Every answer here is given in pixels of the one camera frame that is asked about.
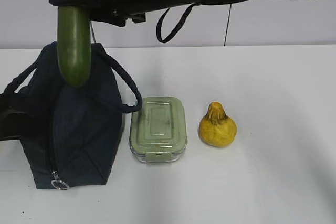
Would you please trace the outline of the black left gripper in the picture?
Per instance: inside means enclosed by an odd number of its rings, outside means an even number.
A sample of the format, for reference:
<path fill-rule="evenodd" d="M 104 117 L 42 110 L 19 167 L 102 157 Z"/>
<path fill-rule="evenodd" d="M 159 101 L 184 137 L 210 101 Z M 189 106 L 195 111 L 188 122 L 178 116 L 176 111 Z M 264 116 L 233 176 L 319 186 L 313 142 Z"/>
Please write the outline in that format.
<path fill-rule="evenodd" d="M 1 141 L 43 136 L 52 141 L 53 95 L 48 88 L 1 94 Z"/>

